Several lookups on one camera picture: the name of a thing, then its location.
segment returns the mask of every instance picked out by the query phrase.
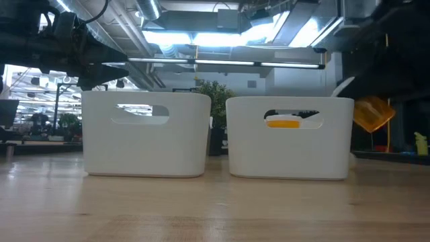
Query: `yellow bottle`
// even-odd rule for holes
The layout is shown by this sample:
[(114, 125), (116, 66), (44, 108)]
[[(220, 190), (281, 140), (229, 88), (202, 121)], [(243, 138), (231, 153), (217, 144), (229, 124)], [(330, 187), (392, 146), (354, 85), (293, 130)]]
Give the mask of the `yellow bottle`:
[(417, 153), (418, 155), (429, 155), (429, 148), (427, 146), (427, 137), (415, 132), (415, 138), (417, 142)]

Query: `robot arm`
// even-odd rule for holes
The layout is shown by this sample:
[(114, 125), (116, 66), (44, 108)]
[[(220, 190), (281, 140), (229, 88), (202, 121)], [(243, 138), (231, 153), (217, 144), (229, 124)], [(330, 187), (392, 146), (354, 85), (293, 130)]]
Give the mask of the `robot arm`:
[[(83, 91), (128, 76), (124, 69), (102, 64), (128, 57), (91, 35), (86, 23), (96, 17), (83, 21), (75, 13), (60, 13), (47, 0), (0, 0), (0, 8), (0, 65), (39, 68), (46, 74), (63, 71), (78, 77)], [(48, 12), (55, 15), (53, 23)], [(39, 31), (42, 14), (48, 26)]]

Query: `yellow plastic container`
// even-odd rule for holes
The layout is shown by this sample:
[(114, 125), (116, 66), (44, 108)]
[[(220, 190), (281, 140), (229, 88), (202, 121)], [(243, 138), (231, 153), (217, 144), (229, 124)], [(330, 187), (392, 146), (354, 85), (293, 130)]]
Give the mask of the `yellow plastic container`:
[(293, 115), (273, 115), (266, 117), (266, 125), (270, 128), (300, 128), (301, 117)]
[(378, 97), (363, 97), (355, 101), (354, 122), (369, 133), (385, 125), (394, 115), (396, 111)]
[(415, 132), (415, 139), (417, 142), (418, 155), (429, 155), (429, 147), (427, 144), (427, 137)]

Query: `white plastic bin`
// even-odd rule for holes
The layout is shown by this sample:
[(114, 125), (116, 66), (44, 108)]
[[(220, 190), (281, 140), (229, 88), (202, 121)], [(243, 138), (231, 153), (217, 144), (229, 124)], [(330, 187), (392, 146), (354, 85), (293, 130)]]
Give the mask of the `white plastic bin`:
[[(353, 105), (352, 99), (338, 97), (228, 99), (230, 172), (243, 177), (345, 179)], [(270, 128), (264, 121), (269, 110), (316, 110), (320, 124)]]
[[(166, 116), (137, 116), (118, 104), (164, 106)], [(210, 98), (196, 93), (85, 91), (85, 171), (94, 175), (194, 177), (203, 174)]]

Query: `fluorescent light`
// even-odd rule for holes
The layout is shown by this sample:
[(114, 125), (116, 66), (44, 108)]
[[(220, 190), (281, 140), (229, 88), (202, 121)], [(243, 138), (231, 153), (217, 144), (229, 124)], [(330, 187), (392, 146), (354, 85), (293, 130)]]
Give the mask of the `fluorescent light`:
[(193, 40), (193, 44), (208, 47), (240, 46), (240, 34), (199, 33)]
[(277, 36), (277, 33), (280, 32), (282, 26), (284, 25), (285, 21), (287, 20), (287, 17), (289, 16), (290, 11), (285, 11), (283, 13), (279, 13), (273, 17), (273, 22), (275, 22), (275, 26), (273, 27), (270, 34), (266, 37), (266, 43), (272, 42), (275, 37)]
[(298, 64), (298, 63), (261, 63), (262, 67), (284, 67), (284, 68), (304, 68), (318, 69), (320, 65), (316, 64)]
[(64, 9), (64, 10), (66, 10), (66, 11), (71, 11), (70, 9), (69, 9), (69, 7), (67, 7), (67, 5), (65, 5), (65, 3), (63, 3), (61, 0), (56, 0), (57, 1), (57, 3), (59, 3), (60, 5), (61, 5), (61, 7)]
[(291, 41), (289, 47), (308, 47), (316, 37), (318, 37), (318, 23), (315, 19), (310, 18), (296, 34), (296, 37)]
[(118, 65), (126, 65), (126, 63), (102, 63), (103, 65), (110, 65), (110, 66), (118, 66)]
[(173, 63), (173, 64), (188, 63), (188, 60), (186, 59), (176, 59), (176, 58), (129, 58), (128, 61), (144, 62), (144, 63)]
[(186, 33), (142, 31), (148, 43), (153, 44), (191, 44), (191, 38)]
[(326, 31), (324, 31), (312, 44), (312, 47), (316, 46), (321, 40), (324, 40), (339, 24), (343, 22), (343, 17), (340, 17), (334, 24), (332, 24)]
[(196, 60), (196, 64), (253, 66), (254, 62), (252, 62), (252, 61), (234, 61), (234, 60)]

